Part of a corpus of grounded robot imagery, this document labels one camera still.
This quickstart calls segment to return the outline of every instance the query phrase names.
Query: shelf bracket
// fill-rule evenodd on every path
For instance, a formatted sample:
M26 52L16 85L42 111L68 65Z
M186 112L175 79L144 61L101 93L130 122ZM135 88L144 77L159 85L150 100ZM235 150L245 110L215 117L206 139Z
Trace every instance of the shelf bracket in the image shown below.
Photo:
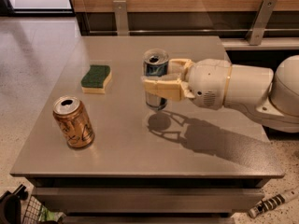
M278 0L263 0L246 39L252 46L261 45L264 30L271 18L273 8Z
M118 35L129 35L127 2L125 0L114 0L113 9Z

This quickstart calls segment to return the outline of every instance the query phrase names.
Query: can lid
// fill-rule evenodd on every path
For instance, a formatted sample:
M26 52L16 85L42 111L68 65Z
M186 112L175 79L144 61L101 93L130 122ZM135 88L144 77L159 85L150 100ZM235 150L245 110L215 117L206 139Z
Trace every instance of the can lid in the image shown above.
M54 102L53 111L58 115L68 115L78 109L80 100L74 96L62 96Z
M160 65L168 62L168 54L163 49L149 49L144 53L144 61L152 65Z

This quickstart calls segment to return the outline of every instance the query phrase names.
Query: sponge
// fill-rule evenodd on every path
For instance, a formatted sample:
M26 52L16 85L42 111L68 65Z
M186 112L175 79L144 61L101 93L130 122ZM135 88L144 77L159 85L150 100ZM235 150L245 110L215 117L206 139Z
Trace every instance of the sponge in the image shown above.
M90 70L81 80L84 93L105 93L107 83L112 79L110 66L91 64Z

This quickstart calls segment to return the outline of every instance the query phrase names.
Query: can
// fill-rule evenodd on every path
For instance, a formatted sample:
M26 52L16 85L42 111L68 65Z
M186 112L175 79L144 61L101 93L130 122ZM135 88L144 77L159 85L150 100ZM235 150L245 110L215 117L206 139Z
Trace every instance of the can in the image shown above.
M93 127L84 104L74 96L62 96L54 102L53 116L71 147L85 147L94 139Z
M147 77L161 77L167 74L169 57L163 49L149 49L143 57L143 71ZM157 95L146 92L146 103L154 110L162 110L167 105L167 100Z

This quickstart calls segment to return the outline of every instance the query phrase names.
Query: brown soda can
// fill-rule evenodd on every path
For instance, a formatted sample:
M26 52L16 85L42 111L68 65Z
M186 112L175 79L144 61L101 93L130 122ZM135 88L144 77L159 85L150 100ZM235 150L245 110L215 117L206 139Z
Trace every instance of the brown soda can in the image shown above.
M71 147L85 147L94 139L84 104L74 96L63 96L53 105L53 116Z

